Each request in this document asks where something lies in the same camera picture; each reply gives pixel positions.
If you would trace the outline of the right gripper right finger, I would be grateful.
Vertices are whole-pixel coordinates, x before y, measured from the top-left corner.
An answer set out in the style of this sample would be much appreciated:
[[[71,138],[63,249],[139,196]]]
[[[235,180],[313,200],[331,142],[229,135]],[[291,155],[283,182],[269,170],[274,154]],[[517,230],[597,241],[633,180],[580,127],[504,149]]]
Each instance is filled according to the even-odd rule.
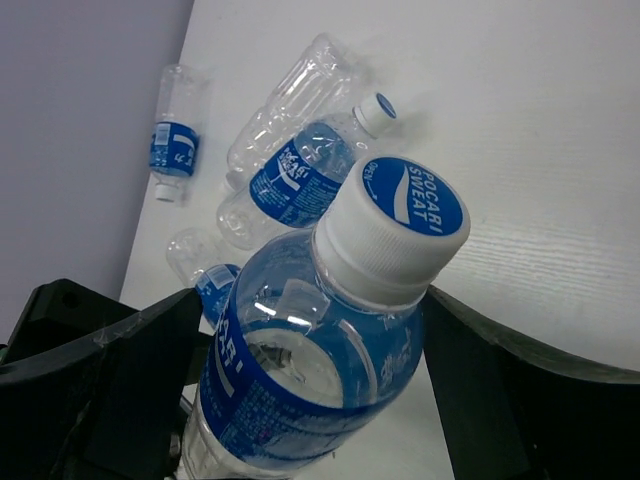
[[[455,478],[638,478],[638,372],[552,347],[436,287],[422,312]]]

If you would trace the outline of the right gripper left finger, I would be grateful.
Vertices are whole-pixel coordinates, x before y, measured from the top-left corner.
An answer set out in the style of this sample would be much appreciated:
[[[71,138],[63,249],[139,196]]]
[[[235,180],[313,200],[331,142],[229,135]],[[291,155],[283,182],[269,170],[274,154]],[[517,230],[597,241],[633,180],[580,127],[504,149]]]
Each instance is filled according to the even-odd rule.
[[[137,310],[68,279],[37,287],[1,359],[2,477],[170,477],[201,314],[192,288]]]

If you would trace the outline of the labelled bottle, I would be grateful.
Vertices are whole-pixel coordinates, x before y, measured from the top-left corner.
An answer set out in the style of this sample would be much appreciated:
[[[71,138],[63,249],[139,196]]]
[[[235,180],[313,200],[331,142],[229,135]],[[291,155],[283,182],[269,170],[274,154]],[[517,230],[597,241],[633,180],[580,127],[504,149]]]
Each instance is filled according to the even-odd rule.
[[[222,238],[252,251],[285,232],[313,226],[356,161],[379,149],[396,119],[392,103],[376,92],[349,111],[308,123],[218,207]]]
[[[409,384],[420,303],[470,233],[431,169],[362,159],[310,228],[236,278],[183,436],[180,479],[289,479],[331,455]]]
[[[159,201],[181,202],[195,173],[208,86],[203,72],[186,65],[162,71],[148,162]]]
[[[216,331],[241,267],[225,263],[215,237],[195,227],[174,234],[168,241],[165,257],[182,284],[198,292],[202,316]]]

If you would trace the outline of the clear unlabelled bottle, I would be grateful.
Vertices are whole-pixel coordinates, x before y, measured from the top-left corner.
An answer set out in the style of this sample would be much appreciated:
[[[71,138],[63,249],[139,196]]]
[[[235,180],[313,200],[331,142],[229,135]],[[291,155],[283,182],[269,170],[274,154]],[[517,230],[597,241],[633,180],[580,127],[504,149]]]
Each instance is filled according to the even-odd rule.
[[[370,80],[360,55],[328,33],[317,35],[229,148],[224,185],[242,189],[310,121],[349,109]]]

